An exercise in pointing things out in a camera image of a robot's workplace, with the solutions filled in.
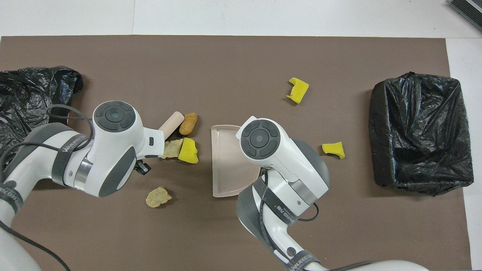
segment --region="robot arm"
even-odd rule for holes
[[[304,141],[290,139],[269,119],[249,118],[236,137],[246,158],[267,168],[258,180],[238,196],[241,224],[259,239],[289,271],[324,271],[310,252],[287,233],[298,217],[330,186],[328,169]],[[384,261],[337,269],[354,271],[427,271],[406,261]]]
[[[46,144],[22,146],[4,171],[0,182],[0,221],[10,226],[14,215],[35,184],[44,178],[55,183],[104,197],[119,190],[141,159],[164,153],[164,133],[143,127],[129,104],[109,101],[93,114],[95,139],[75,150],[88,137],[61,123],[35,128],[25,142]],[[2,270],[40,270],[30,255],[7,232],[0,231]]]

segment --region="white floor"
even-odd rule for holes
[[[482,32],[446,0],[1,0],[1,36],[282,35],[447,38],[467,107],[475,182],[464,188],[482,270]]]

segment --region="black bin liner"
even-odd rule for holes
[[[48,122],[45,109],[52,104],[69,105],[72,94],[83,87],[80,73],[67,67],[23,68],[0,72],[0,154],[22,142],[33,128]],[[67,116],[68,110],[54,108],[52,113]],[[16,154],[11,152],[7,165]]]
[[[375,183],[437,196],[474,181],[460,82],[406,73],[378,83],[370,100]]]

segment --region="yellow sponge piece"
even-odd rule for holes
[[[341,144],[341,141],[333,144],[322,144],[321,148],[325,153],[338,155],[340,159],[343,159],[345,157],[345,152],[343,151],[343,145]]]
[[[199,162],[197,153],[198,149],[196,149],[196,142],[191,138],[185,137],[181,147],[181,152],[179,153],[179,160],[196,164]]]
[[[293,84],[293,88],[291,89],[291,94],[286,95],[286,97],[292,99],[295,103],[299,104],[301,102],[301,99],[303,99],[306,90],[308,90],[309,85],[295,77],[291,78],[289,82]]]

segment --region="brown table surface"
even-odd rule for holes
[[[347,157],[324,156],[330,190],[314,222],[289,228],[322,265],[403,259],[431,270],[470,269],[462,189],[432,198],[383,189],[373,180],[368,105],[373,86],[408,71],[449,76],[443,39],[231,36],[2,37],[0,69],[63,65],[84,90],[73,106],[91,114],[101,102],[133,105],[145,127],[174,111],[196,112],[191,138],[200,162],[146,160],[105,198],[41,182],[13,228],[55,251],[72,270],[283,270],[239,223],[237,197],[212,196],[210,127],[271,118],[322,153],[343,142]],[[310,84],[295,105],[288,80]],[[73,124],[88,132],[84,124]],[[165,186],[173,199],[150,208]],[[314,210],[304,214],[310,217]],[[61,270],[25,245],[44,270]]]

